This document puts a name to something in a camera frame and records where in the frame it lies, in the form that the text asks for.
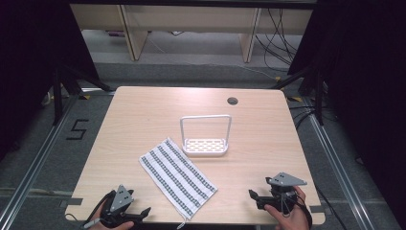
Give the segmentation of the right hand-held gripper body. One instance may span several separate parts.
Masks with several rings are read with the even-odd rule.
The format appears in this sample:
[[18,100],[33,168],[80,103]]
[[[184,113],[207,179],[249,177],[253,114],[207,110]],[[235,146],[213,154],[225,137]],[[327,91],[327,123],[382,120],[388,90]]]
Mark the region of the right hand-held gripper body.
[[266,177],[265,182],[271,186],[270,204],[283,214],[289,214],[297,203],[298,195],[294,186],[306,185],[306,182],[286,172],[279,172],[274,177]]

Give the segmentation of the white striped cloth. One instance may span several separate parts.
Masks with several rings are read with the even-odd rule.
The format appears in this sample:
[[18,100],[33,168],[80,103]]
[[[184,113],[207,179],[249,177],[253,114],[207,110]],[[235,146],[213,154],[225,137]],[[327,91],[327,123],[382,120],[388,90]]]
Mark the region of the white striped cloth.
[[139,162],[184,219],[192,219],[217,192],[215,184],[170,138],[142,155]]

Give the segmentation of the person's left hand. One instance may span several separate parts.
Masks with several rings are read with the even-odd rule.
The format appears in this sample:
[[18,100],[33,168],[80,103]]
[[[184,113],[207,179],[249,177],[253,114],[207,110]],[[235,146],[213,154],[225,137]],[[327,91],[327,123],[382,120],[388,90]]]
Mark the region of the person's left hand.
[[[102,205],[98,208],[96,213],[92,216],[91,220],[95,220],[100,217],[102,211]],[[92,225],[89,230],[129,230],[134,226],[134,222],[128,221],[125,223],[122,223],[121,225],[115,227],[115,228],[107,228],[105,227],[100,221]]]

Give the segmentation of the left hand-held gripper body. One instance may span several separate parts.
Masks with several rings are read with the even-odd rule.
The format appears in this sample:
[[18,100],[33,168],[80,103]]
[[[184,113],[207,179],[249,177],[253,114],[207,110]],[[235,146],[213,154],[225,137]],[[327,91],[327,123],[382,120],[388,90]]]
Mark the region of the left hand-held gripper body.
[[133,221],[125,211],[133,202],[131,192],[123,185],[116,191],[112,191],[102,206],[102,224],[107,228],[115,228],[119,225]]

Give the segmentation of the person's right hand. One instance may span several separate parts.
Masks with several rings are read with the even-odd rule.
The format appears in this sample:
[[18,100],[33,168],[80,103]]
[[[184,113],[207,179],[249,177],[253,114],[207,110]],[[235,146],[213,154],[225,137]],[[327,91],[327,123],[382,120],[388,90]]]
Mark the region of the person's right hand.
[[264,209],[278,222],[274,230],[310,230],[305,211],[303,210],[305,206],[305,193],[299,186],[294,186],[294,189],[299,198],[289,217],[285,217],[270,205],[264,206]]

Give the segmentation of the aluminium floor rail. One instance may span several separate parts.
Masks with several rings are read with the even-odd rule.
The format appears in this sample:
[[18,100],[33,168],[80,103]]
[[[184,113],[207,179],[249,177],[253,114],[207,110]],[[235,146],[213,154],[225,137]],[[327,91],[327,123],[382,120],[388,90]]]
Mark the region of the aluminium floor rail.
[[54,126],[54,98],[46,97],[23,137],[0,162],[0,230],[79,230],[61,200],[73,191],[113,98],[93,90],[63,96]]
[[330,210],[333,210],[332,201],[320,189],[321,181],[332,182],[338,191],[345,197],[360,230],[375,230],[368,210],[360,195],[355,190],[350,175],[337,154],[324,126],[321,126],[315,116],[315,103],[308,97],[297,98],[300,105],[291,106],[290,109],[302,109],[293,120],[298,131],[304,154],[313,175],[316,191],[325,201]]

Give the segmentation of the black curtain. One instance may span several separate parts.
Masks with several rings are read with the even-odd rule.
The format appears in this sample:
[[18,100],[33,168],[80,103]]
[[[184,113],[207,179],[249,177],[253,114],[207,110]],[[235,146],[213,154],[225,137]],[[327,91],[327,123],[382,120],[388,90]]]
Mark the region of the black curtain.
[[0,161],[53,85],[98,72],[69,0],[0,0]]
[[316,0],[295,73],[321,50],[336,114],[406,228],[406,0]]

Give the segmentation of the black metal stand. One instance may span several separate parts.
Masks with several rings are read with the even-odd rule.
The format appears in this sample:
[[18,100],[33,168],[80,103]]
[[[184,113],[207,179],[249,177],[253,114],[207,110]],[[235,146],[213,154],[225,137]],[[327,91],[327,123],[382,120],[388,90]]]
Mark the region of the black metal stand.
[[315,96],[315,116],[319,124],[322,126],[324,124],[322,118],[322,99],[323,99],[323,77],[319,70],[315,67],[307,66],[303,70],[290,75],[286,80],[283,80],[276,85],[272,86],[272,89],[282,89],[288,84],[302,79],[302,83],[299,87],[298,92],[302,96],[309,96],[314,93]]
[[54,91],[54,106],[55,118],[53,125],[55,126],[62,118],[62,86],[65,87],[69,95],[78,96],[83,90],[79,86],[78,80],[87,81],[104,92],[113,92],[114,88],[103,83],[98,74],[87,74],[77,70],[67,64],[58,63],[53,73],[53,91]]

